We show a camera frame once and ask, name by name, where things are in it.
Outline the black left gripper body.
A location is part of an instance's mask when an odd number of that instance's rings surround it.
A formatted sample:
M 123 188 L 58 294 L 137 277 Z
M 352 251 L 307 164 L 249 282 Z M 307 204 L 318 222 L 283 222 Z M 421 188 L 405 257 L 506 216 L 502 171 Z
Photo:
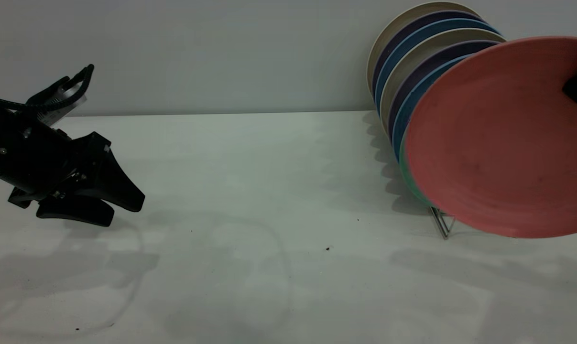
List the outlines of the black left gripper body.
M 76 170 L 81 140 L 55 130 L 36 115 L 0 106 L 0 179 L 13 186 L 8 201 L 26 209 L 78 209 L 81 199 L 65 186 Z

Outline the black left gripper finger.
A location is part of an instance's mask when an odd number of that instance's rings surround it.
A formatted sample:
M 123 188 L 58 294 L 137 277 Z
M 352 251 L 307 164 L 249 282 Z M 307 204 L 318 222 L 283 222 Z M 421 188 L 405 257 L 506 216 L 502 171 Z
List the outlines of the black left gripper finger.
M 38 218 L 59 218 L 109 227 L 114 217 L 114 209 L 101 199 L 68 195 L 63 198 L 48 197 L 40 201 L 35 215 Z
M 145 195 L 125 174 L 111 142 L 95 131 L 72 141 L 76 164 L 75 194 L 108 201 L 128 211 L 141 211 Z

